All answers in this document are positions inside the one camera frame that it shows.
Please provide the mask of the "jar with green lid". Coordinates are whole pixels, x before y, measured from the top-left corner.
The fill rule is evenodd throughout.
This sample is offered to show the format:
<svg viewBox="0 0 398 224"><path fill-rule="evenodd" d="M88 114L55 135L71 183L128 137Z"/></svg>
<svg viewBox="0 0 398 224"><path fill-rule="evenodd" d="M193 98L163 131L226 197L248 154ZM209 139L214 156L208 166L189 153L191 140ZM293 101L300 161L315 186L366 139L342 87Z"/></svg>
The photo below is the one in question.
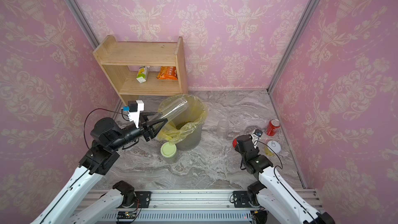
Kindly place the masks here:
<svg viewBox="0 0 398 224"><path fill-rule="evenodd" d="M178 150L175 144L171 144L170 142L166 142L161 146L161 156L164 161L172 164L176 163L178 160Z"/></svg>

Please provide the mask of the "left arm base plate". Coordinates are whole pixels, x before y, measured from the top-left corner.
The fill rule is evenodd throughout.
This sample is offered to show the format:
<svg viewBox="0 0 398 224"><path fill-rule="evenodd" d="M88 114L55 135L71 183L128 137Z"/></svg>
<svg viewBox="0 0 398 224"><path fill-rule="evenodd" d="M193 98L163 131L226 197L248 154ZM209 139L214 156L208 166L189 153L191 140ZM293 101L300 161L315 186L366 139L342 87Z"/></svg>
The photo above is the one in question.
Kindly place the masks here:
<svg viewBox="0 0 398 224"><path fill-rule="evenodd" d="M148 208L151 200L151 191L136 191L123 196L122 203L118 208Z"/></svg>

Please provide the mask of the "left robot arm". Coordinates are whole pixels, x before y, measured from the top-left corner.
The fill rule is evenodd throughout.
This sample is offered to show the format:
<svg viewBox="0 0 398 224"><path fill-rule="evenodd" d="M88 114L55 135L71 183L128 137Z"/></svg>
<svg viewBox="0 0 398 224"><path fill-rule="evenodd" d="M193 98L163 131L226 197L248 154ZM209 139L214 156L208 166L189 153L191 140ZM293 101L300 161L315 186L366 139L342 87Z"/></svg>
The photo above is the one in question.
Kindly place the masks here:
<svg viewBox="0 0 398 224"><path fill-rule="evenodd" d="M154 139L160 130L172 120L162 113L144 112L139 124L121 128L110 117L100 119L90 135L92 146L80 160L78 167L66 185L34 220L35 224L95 224L101 217L123 203L130 206L137 201L134 188L124 181L84 210L74 214L87 193L105 176L119 159L118 150L126 145L134 146L140 137Z"/></svg>

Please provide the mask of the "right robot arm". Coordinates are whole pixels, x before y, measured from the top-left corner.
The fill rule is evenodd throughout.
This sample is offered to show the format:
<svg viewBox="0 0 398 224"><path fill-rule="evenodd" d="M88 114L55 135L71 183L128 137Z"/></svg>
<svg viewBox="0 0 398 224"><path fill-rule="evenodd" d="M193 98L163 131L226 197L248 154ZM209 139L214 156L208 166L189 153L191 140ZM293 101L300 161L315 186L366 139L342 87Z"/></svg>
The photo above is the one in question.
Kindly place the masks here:
<svg viewBox="0 0 398 224"><path fill-rule="evenodd" d="M272 162L254 144L250 134L238 136L233 147L241 155L241 169L257 181L247 188L250 204L264 207L281 224L333 224L327 212L307 203L280 175Z"/></svg>

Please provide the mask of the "tall clear jar white lid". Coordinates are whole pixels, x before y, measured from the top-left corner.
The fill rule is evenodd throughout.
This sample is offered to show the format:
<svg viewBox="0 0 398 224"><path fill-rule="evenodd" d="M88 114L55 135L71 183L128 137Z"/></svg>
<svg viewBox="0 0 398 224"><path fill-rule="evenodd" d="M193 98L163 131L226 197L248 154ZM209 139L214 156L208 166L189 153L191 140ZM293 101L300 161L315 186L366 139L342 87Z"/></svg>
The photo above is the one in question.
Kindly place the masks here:
<svg viewBox="0 0 398 224"><path fill-rule="evenodd" d="M151 116L149 120L167 119L168 121L172 121L175 117L187 110L188 106L189 103L183 95L167 98L159 106L158 112Z"/></svg>

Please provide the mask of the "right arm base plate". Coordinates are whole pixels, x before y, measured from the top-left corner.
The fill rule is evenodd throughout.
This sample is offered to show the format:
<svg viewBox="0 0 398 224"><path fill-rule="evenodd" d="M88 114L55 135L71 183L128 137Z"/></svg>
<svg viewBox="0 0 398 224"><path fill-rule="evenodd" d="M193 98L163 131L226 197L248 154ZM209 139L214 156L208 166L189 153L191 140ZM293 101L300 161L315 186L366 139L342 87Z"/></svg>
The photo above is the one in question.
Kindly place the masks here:
<svg viewBox="0 0 398 224"><path fill-rule="evenodd" d="M253 209L269 209L271 206L276 206L278 203L267 188L260 190L257 194L241 190L233 191L229 201L235 208Z"/></svg>

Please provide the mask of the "clear plastic jar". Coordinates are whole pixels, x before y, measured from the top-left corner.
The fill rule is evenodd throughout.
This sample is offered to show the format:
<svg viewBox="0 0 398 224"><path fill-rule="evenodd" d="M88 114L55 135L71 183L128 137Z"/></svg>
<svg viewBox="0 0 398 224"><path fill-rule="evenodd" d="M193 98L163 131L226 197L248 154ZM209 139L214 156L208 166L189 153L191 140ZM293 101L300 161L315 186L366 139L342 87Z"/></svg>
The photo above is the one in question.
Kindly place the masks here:
<svg viewBox="0 0 398 224"><path fill-rule="evenodd" d="M217 125L217 135L220 138L226 139L229 132L229 122L226 119L221 119Z"/></svg>

